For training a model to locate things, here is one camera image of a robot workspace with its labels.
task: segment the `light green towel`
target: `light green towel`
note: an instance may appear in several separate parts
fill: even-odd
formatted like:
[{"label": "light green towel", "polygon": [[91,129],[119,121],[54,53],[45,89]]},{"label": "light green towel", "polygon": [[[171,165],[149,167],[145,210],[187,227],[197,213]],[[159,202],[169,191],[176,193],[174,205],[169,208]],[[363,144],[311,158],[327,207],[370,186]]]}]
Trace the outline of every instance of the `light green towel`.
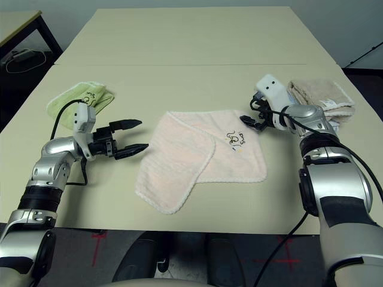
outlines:
[{"label": "light green towel", "polygon": [[[94,107],[96,114],[98,114],[112,100],[114,100],[114,95],[109,92],[103,84],[96,82],[81,82],[51,100],[47,105],[48,115],[56,119],[61,108],[66,103],[76,99],[81,99],[89,106]],[[60,124],[69,129],[73,129],[73,117],[76,109],[76,104],[67,107],[61,115]]]}]

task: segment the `wall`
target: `wall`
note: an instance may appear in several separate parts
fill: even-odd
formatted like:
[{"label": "wall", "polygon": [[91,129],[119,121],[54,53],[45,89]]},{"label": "wall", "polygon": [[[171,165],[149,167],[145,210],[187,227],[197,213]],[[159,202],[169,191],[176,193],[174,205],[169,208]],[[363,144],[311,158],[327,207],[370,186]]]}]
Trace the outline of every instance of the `wall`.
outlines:
[{"label": "wall", "polygon": [[[290,5],[291,0],[0,0],[0,11],[41,10],[52,34],[66,49],[98,8]],[[49,50],[38,32],[20,47]]]},{"label": "wall", "polygon": [[[291,8],[341,67],[383,41],[382,0],[293,0]],[[350,68],[383,69],[383,45]]]},{"label": "wall", "polygon": [[[97,8],[257,5],[291,6],[341,67],[383,41],[383,0],[1,0],[0,10],[41,10],[65,49]],[[36,32],[22,47],[47,49]],[[383,69],[383,46],[352,68]]]}]

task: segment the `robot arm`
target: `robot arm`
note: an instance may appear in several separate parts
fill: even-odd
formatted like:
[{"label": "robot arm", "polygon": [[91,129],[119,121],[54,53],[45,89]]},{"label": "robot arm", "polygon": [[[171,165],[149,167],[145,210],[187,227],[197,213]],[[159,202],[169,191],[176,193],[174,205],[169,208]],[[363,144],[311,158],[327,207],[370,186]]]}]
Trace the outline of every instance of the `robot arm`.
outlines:
[{"label": "robot arm", "polygon": [[372,192],[363,172],[340,144],[320,107],[297,105],[271,75],[259,81],[257,88],[261,95],[255,95],[251,105],[260,105],[256,110],[265,122],[241,119],[259,130],[270,126],[290,130],[300,138],[299,188],[305,210],[319,217],[327,283],[381,286],[383,228],[369,216]]},{"label": "robot arm", "polygon": [[47,274],[53,258],[56,237],[50,230],[57,218],[57,208],[67,184],[72,164],[104,154],[116,160],[130,157],[148,147],[135,144],[118,150],[112,133],[131,129],[138,120],[110,123],[90,133],[95,124],[95,110],[79,103],[74,117],[74,135],[52,139],[44,145],[35,164],[20,204],[12,212],[0,237],[0,285],[37,286]]}]

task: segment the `desk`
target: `desk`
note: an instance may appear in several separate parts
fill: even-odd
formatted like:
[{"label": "desk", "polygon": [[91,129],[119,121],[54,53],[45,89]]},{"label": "desk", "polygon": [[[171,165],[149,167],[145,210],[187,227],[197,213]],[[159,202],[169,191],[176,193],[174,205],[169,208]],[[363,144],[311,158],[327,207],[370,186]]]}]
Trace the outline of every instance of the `desk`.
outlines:
[{"label": "desk", "polygon": [[0,58],[38,30],[57,59],[62,50],[41,17],[41,11],[0,12]]},{"label": "desk", "polygon": [[58,65],[307,64],[334,60],[289,7],[100,9]]},{"label": "desk", "polygon": [[[249,111],[255,83],[266,73],[283,84],[292,78],[331,78],[356,102],[356,113],[340,131],[341,141],[356,151],[383,182],[383,124],[362,95],[336,65],[230,66],[53,66],[0,135],[0,221],[5,222],[24,192],[54,120],[48,101],[80,81],[99,81],[115,100],[97,116],[97,127],[122,118],[143,124],[116,132],[120,146],[148,142],[167,110]],[[60,127],[57,136],[70,136]],[[125,230],[209,231],[287,234],[303,215],[298,189],[302,165],[297,138],[266,129],[260,143],[268,178],[256,184],[197,184],[185,205],[164,215],[133,191],[143,153],[124,160],[101,157],[88,164],[89,184],[68,186],[58,209],[58,227]],[[74,166],[70,181],[80,181]],[[371,216],[383,225],[383,208],[373,187]],[[309,216],[298,234],[318,234],[317,218]]]}]

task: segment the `folded towel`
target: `folded towel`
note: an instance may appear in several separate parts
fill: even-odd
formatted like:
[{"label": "folded towel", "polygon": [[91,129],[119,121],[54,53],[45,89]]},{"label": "folded towel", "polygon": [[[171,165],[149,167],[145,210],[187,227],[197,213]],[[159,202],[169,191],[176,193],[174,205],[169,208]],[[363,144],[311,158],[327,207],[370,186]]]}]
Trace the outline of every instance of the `folded towel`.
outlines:
[{"label": "folded towel", "polygon": [[292,80],[287,90],[302,105],[322,107],[327,120],[343,123],[355,113],[354,101],[330,80]]},{"label": "folded towel", "polygon": [[172,214],[195,183],[259,182],[267,170],[258,134],[241,111],[167,112],[141,161],[135,192]]},{"label": "folded towel", "polygon": [[[106,86],[103,84],[81,82],[51,100],[47,105],[48,115],[56,119],[61,108],[75,99],[81,99],[89,106],[94,107],[96,114],[98,114],[114,99],[114,95],[107,91]],[[67,107],[61,115],[60,124],[73,129],[73,117],[76,109],[76,105]]]}]

